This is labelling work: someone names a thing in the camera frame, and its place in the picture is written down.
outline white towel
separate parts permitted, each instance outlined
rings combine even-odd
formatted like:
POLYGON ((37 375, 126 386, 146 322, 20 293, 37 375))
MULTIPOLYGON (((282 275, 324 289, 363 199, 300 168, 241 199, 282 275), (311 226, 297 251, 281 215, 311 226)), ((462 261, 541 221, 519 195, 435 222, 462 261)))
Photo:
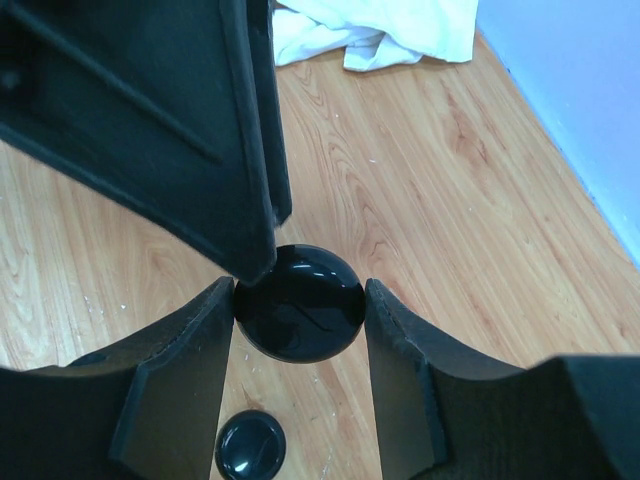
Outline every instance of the white towel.
POLYGON ((273 17, 277 66, 347 47, 344 68, 368 71, 422 56, 467 62, 478 0, 279 0, 273 17))

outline black curved panel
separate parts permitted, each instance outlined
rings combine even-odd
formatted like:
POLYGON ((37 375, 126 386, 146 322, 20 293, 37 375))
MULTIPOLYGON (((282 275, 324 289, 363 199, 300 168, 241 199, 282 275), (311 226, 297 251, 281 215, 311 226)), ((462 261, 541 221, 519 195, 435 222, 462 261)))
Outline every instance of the black curved panel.
POLYGON ((0 138, 255 282, 291 198, 270 2, 249 3, 6 3, 0 138))
POLYGON ((385 479, 639 478, 640 357, 558 356, 520 369, 366 287, 385 479))

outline wood grain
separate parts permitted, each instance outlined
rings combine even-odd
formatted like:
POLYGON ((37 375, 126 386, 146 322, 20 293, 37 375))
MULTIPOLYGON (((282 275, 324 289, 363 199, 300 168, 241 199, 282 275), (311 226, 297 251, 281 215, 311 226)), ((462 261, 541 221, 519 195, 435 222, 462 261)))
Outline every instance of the wood grain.
MULTIPOLYGON (((445 331, 521 366, 638 351, 640 275, 481 39, 466 65, 351 74, 335 52, 278 81, 294 195, 281 243, 336 252, 445 331)), ((222 273, 6 145, 0 196, 0 364, 69 363, 222 273)), ((298 366, 235 332, 221 420, 247 407, 283 423, 278 478, 380 478, 364 335, 298 366)))

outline small black knob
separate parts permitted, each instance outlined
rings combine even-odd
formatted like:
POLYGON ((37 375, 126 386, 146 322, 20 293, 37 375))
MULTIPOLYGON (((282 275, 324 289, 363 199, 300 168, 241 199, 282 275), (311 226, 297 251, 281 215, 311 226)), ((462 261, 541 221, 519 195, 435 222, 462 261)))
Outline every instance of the small black knob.
POLYGON ((259 410, 227 421, 216 440, 215 460, 225 480, 271 480, 284 462, 286 440, 278 421, 259 410))

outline black glossy knob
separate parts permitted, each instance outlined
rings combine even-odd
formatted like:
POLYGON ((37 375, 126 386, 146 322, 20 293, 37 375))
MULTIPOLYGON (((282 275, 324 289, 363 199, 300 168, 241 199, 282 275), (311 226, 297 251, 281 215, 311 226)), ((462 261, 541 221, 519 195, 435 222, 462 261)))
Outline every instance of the black glossy knob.
POLYGON ((225 480, 271 480, 285 453, 286 440, 278 421, 265 412, 247 410, 220 430, 215 460, 225 480))
POLYGON ((326 360, 348 347, 364 321, 364 290, 351 267, 318 247, 278 248, 256 285, 239 283, 234 313, 260 351, 292 363, 326 360))

